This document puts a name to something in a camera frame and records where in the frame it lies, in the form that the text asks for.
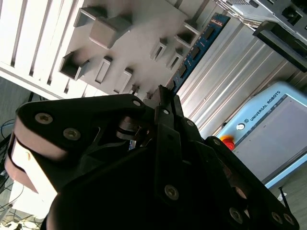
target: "red emergency stop button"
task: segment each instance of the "red emergency stop button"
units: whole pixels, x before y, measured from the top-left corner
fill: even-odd
[[[235,149],[234,138],[232,136],[223,136],[220,139],[230,150]]]

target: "universal robots logo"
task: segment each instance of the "universal robots logo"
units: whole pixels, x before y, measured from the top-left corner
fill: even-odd
[[[244,123],[247,124],[249,121],[257,120],[257,118],[261,117],[260,114],[266,110],[266,107],[269,106],[270,103],[275,101],[275,98],[280,94],[280,91],[277,91],[258,111],[254,113],[254,115],[250,119],[245,119]]]

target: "floor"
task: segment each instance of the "floor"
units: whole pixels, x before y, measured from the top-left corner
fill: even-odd
[[[3,127],[2,127],[2,134],[4,137],[8,136],[13,128],[13,125],[8,125],[10,123],[13,123],[15,116],[16,116],[16,110],[24,104],[25,102],[28,101],[29,96],[30,96],[30,91],[27,89],[22,88],[19,85],[16,85],[6,79],[3,79],[0,77],[0,92],[1,92],[1,97],[0,97],[0,126],[7,122]],[[39,96],[35,95],[33,98],[34,101],[39,100]],[[11,194],[11,188],[12,188],[12,183],[13,181],[9,178],[8,181],[5,183],[5,186],[7,189],[5,189],[1,194],[0,194],[0,205],[5,206],[9,202],[10,194]],[[10,213],[6,216],[6,218],[3,221],[4,223],[8,223],[12,221],[13,219],[15,220],[20,220],[25,217],[28,217],[29,214],[21,212],[21,211],[16,211],[15,209],[11,209]],[[28,221],[33,221],[34,217],[29,217],[26,220]],[[35,229],[37,228],[36,224],[28,223],[28,228],[30,229]]]
[[[300,224],[300,229],[307,229],[307,162],[276,184],[270,191],[278,197],[279,187],[283,186],[283,192],[287,193],[286,200],[292,214]]]

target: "bolt head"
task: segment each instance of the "bolt head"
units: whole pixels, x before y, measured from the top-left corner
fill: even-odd
[[[218,140],[214,139],[213,141],[216,145],[221,145],[221,143]]]
[[[295,225],[293,219],[291,218],[291,216],[289,216],[287,213],[283,214],[283,217],[292,225]]]
[[[68,140],[78,140],[81,137],[80,132],[74,128],[67,128],[64,130],[63,135]]]
[[[234,207],[231,207],[229,209],[229,213],[231,215],[231,217],[238,222],[239,224],[243,223],[243,218],[242,215],[240,214],[240,212],[238,210],[236,210]]]
[[[139,103],[138,101],[134,100],[133,103],[136,105],[136,106],[141,106],[141,103]]]
[[[46,113],[38,113],[35,115],[35,120],[38,123],[44,124],[44,125],[48,125],[53,121],[53,118],[51,115],[46,114]]]
[[[194,123],[193,123],[192,121],[190,121],[190,120],[187,120],[187,124],[188,124],[189,126],[194,126]]]
[[[272,217],[274,220],[276,220],[276,222],[283,224],[282,218],[276,212],[272,212]]]
[[[165,186],[164,192],[172,200],[178,200],[178,198],[179,198],[178,190],[170,184]]]

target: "gray block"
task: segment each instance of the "gray block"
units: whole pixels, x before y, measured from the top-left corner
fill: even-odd
[[[79,8],[74,27],[84,26],[96,20],[98,17],[106,17],[106,11],[100,7]]]
[[[123,93],[131,76],[133,71],[129,68],[125,68],[124,72],[119,77],[116,86],[114,88],[115,93]]]
[[[152,51],[150,52],[150,59],[158,61],[159,58],[163,55],[165,50],[166,50],[166,41],[160,38],[158,43],[153,47]]]
[[[184,46],[191,48],[200,32],[188,22],[184,22],[179,33],[175,35],[175,39]]]
[[[62,58],[59,71],[76,81],[85,74],[89,60],[86,60],[81,65],[77,65],[72,60],[73,54],[74,52],[70,52]]]
[[[90,32],[90,40],[99,46],[110,49],[114,43],[129,31],[131,23],[120,16],[105,19],[96,18]]]
[[[112,59],[110,57],[104,57],[101,61],[101,64],[98,68],[98,72],[96,74],[95,81],[99,84],[102,83],[103,79],[106,76],[108,69],[110,68]]]
[[[170,70],[176,68],[181,62],[182,58],[182,53],[176,49],[169,61],[166,63],[166,67]]]

